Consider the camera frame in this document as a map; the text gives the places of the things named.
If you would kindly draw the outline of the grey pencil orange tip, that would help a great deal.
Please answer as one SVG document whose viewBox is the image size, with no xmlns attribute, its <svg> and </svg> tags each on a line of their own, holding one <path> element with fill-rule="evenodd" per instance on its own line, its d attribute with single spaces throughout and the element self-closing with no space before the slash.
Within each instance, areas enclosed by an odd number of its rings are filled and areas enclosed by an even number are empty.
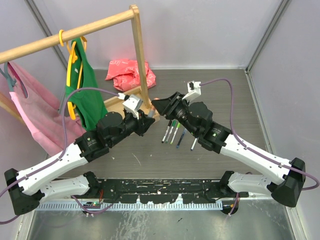
<svg viewBox="0 0 320 240">
<path fill-rule="evenodd" d="M 156 109 L 155 107 L 152 105 L 150 108 L 150 111 L 148 113 L 148 117 L 152 118 L 155 115 Z"/>
</svg>

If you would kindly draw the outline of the white pen black tip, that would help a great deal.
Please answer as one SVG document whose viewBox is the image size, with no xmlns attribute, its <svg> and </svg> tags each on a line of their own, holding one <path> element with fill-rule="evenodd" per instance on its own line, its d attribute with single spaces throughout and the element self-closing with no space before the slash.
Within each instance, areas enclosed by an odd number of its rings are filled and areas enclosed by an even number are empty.
<svg viewBox="0 0 320 240">
<path fill-rule="evenodd" d="M 164 142 L 165 142 L 169 130 L 170 130 L 170 126 L 168 125 L 167 128 L 166 128 L 166 131 L 165 131 L 165 133 L 164 133 L 164 136 L 163 136 L 163 138 L 162 138 L 162 140 L 161 140 L 161 143 L 164 143 Z"/>
</svg>

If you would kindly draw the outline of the dark green pen cap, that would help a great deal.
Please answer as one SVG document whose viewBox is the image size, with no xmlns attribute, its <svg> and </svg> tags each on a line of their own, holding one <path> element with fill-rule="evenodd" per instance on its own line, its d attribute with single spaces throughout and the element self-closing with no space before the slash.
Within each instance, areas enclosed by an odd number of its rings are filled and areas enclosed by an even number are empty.
<svg viewBox="0 0 320 240">
<path fill-rule="evenodd" d="M 172 125 L 171 125 L 172 128 L 174 128 L 174 127 L 176 126 L 176 122 L 177 122 L 176 120 L 174 120 L 174 121 L 172 122 Z"/>
</svg>

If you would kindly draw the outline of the white pen green tip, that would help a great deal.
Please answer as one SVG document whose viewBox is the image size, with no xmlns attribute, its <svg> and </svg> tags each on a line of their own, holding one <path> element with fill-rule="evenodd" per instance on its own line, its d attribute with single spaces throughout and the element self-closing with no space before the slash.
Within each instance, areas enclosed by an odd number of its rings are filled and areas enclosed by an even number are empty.
<svg viewBox="0 0 320 240">
<path fill-rule="evenodd" d="M 175 128 L 175 130 L 174 130 L 173 136 L 172 136 L 171 141 L 170 141 L 170 144 L 171 144 L 171 145 L 172 145 L 173 142 L 174 142 L 174 139 L 175 139 L 175 137 L 176 137 L 176 134 L 177 134 L 177 131 L 178 131 L 178 130 L 179 130 L 179 127 L 177 126 L 177 127 Z"/>
</svg>

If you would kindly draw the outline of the blue pen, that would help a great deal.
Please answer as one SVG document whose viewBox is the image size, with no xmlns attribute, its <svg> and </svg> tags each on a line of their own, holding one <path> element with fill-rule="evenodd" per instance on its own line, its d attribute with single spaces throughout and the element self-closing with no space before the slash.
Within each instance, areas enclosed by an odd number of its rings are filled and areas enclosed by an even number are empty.
<svg viewBox="0 0 320 240">
<path fill-rule="evenodd" d="M 182 132 L 182 134 L 181 134 L 181 136 L 180 136 L 179 140 L 178 140 L 177 145 L 176 145 L 176 148 L 177 148 L 177 149 L 180 147 L 181 142 L 182 142 L 182 140 L 183 140 L 183 138 L 184 138 L 184 136 L 185 136 L 186 132 L 187 132 L 187 129 L 185 128 L 185 129 L 183 130 L 183 132 Z"/>
</svg>

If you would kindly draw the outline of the short white pen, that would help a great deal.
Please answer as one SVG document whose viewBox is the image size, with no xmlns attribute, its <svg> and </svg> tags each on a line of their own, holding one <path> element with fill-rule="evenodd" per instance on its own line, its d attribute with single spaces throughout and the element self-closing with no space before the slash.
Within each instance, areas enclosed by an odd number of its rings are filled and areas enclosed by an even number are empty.
<svg viewBox="0 0 320 240">
<path fill-rule="evenodd" d="M 196 138 L 194 139 L 194 141 L 193 141 L 193 143 L 192 143 L 191 147 L 190 147 L 190 150 L 191 150 L 191 151 L 193 151 L 193 150 L 194 150 L 194 148 L 195 148 L 195 145 L 196 145 L 197 141 L 198 141 L 198 138 L 196 137 Z"/>
</svg>

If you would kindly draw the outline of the long white green pen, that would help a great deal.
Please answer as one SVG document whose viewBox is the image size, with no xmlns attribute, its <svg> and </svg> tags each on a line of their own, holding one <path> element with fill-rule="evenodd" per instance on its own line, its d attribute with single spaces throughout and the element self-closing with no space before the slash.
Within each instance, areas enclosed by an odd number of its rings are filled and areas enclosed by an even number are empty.
<svg viewBox="0 0 320 240">
<path fill-rule="evenodd" d="M 167 137 L 166 137 L 166 139 L 165 139 L 165 143 L 168 143 L 168 142 L 169 142 L 169 138 L 170 138 L 170 136 L 171 136 L 171 134 L 172 134 L 173 129 L 174 129 L 174 126 L 171 126 L 171 127 L 170 127 L 170 130 L 169 130 L 169 133 L 168 133 L 168 135 L 167 135 Z"/>
</svg>

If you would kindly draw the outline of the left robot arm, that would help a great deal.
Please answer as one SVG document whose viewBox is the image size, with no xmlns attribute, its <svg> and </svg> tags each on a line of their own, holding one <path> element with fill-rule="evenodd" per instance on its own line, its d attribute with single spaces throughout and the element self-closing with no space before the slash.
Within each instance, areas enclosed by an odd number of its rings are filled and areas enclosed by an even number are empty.
<svg viewBox="0 0 320 240">
<path fill-rule="evenodd" d="M 143 136 L 155 122 L 154 112 L 145 114 L 124 111 L 108 112 L 93 130 L 85 132 L 62 152 L 25 170 L 8 169 L 4 173 L 8 193 L 16 216 L 36 209 L 56 196 L 86 195 L 95 198 L 100 185 L 93 172 L 71 180 L 56 180 L 62 174 L 109 153 L 109 150 L 132 133 Z"/>
</svg>

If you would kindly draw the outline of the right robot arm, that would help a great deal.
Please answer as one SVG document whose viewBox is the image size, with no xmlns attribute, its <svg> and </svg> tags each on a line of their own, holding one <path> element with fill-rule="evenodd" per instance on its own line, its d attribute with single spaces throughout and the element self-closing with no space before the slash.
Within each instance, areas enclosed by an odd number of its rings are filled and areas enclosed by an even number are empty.
<svg viewBox="0 0 320 240">
<path fill-rule="evenodd" d="M 223 196 L 253 192 L 270 196 L 286 207 L 296 207 L 306 181 L 302 159 L 288 160 L 250 144 L 213 121 L 213 112 L 202 101 L 189 103 L 180 92 L 151 103 L 161 116 L 182 124 L 204 149 L 234 158 L 259 172 L 245 175 L 226 171 L 219 184 Z"/>
</svg>

